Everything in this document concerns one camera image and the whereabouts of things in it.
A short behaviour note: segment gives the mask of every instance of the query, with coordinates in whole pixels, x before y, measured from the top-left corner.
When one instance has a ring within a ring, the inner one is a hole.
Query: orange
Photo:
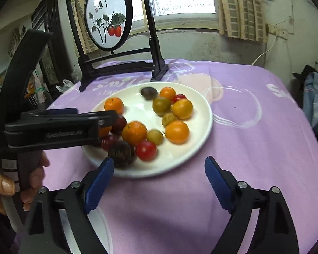
[[[188,99],[180,99],[171,107],[172,113],[179,119],[187,119],[193,113],[193,104]]]
[[[104,109],[105,111],[117,111],[118,114],[122,114],[124,103],[120,98],[112,97],[106,100]]]
[[[171,87],[165,87],[160,91],[159,94],[160,97],[165,97],[169,100],[172,100],[173,97],[176,96],[176,91],[174,89],[172,89]]]
[[[187,124],[182,121],[173,121],[166,126],[165,136],[174,144],[184,143],[190,135],[190,129]]]
[[[132,146],[137,146],[146,136],[146,126],[138,121],[128,123],[121,132],[122,139]]]
[[[100,128],[99,137],[107,136],[111,130],[112,130],[112,126]]]

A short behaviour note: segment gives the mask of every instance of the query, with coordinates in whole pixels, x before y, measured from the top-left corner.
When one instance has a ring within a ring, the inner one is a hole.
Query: plastic bag
[[[63,83],[64,83],[63,86],[58,86],[58,85],[55,86],[58,89],[58,91],[61,92],[61,93],[66,92],[68,89],[70,89],[70,88],[72,88],[74,86],[74,84],[71,81],[67,80],[67,79],[64,79]]]

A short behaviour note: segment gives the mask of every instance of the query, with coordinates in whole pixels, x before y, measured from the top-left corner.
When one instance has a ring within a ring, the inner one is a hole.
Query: human hand
[[[42,180],[45,177],[45,172],[43,166],[49,166],[49,160],[45,154],[42,152],[39,166],[29,175],[29,184],[31,188],[21,191],[20,197],[22,202],[24,203],[24,210],[29,211],[31,207],[31,203],[33,202],[34,196],[37,190],[42,186]],[[7,177],[2,176],[0,174],[0,195],[12,196],[15,194],[15,184],[14,181]],[[0,197],[0,213],[6,215],[5,209],[2,205],[1,197]]]

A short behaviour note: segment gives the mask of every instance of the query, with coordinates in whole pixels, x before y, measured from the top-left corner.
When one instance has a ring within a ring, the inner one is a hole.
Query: metal screw
[[[78,188],[79,186],[80,186],[80,181],[73,181],[73,182],[71,183],[71,187],[72,187],[73,189]]]
[[[48,188],[45,187],[45,186],[40,187],[40,188],[39,188],[39,193],[40,193],[40,194],[43,194],[43,193],[45,193],[47,190],[48,190]]]
[[[280,189],[278,187],[272,187],[272,192],[278,194],[280,192]]]
[[[247,183],[245,181],[240,181],[240,182],[238,182],[238,186],[240,188],[246,188],[247,187]]]

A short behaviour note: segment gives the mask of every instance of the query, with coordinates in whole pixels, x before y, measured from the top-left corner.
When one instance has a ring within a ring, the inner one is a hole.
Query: cherry tomato
[[[151,161],[157,156],[157,146],[150,141],[141,141],[136,146],[136,155],[142,160],[142,161]]]
[[[172,103],[175,103],[175,102],[177,102],[180,99],[187,99],[187,98],[183,94],[177,94],[175,97],[173,97]]]
[[[101,141],[101,147],[105,151],[109,151],[109,148],[111,148],[115,143],[117,143],[118,137],[116,135],[107,135],[102,138]]]

